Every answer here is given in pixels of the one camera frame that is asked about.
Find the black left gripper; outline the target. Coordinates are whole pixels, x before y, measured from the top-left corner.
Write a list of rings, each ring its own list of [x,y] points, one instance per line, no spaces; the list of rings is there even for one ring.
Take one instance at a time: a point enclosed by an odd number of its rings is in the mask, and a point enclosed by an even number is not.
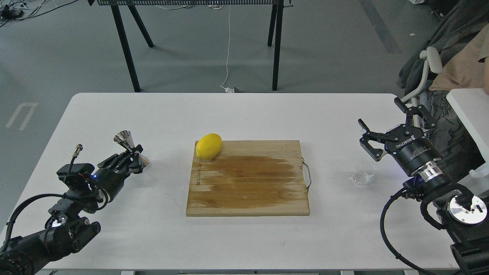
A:
[[[99,169],[93,174],[93,179],[107,193],[108,202],[112,202],[124,187],[127,175],[142,173],[143,169],[136,167],[137,165],[136,154],[128,151],[114,154],[97,165]]]

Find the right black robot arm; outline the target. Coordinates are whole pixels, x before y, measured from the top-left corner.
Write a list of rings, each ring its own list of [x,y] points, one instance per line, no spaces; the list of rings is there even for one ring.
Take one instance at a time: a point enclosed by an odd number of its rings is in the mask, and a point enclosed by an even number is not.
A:
[[[480,198],[466,186],[456,183],[442,172],[437,161],[442,158],[428,140],[424,130],[436,124],[425,106],[408,107],[395,98],[395,104],[406,115],[406,121],[386,133],[372,132],[363,120],[358,120],[365,131],[361,146],[375,160],[390,154],[409,176],[402,189],[390,197],[380,217],[381,237],[390,252],[409,267],[425,274],[428,270],[408,261],[389,242],[385,232],[385,216],[398,198],[420,202],[424,220],[437,230],[446,230],[453,244],[451,252],[465,275],[489,273],[488,198]]]

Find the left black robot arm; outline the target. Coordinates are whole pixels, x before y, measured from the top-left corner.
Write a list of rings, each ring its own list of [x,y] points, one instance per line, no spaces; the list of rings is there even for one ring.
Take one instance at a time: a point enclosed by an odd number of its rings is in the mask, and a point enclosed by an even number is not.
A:
[[[2,275],[34,275],[50,262],[80,252],[101,231],[98,222],[81,217],[82,211],[94,214],[112,202],[131,174],[140,174],[149,161],[141,154],[142,146],[123,144],[125,151],[98,164],[75,163],[71,160],[57,171],[67,187],[63,194],[40,194],[26,199],[13,211],[7,222],[6,237],[1,247]],[[55,197],[58,202],[48,212],[44,229],[12,237],[19,214],[32,202]]]

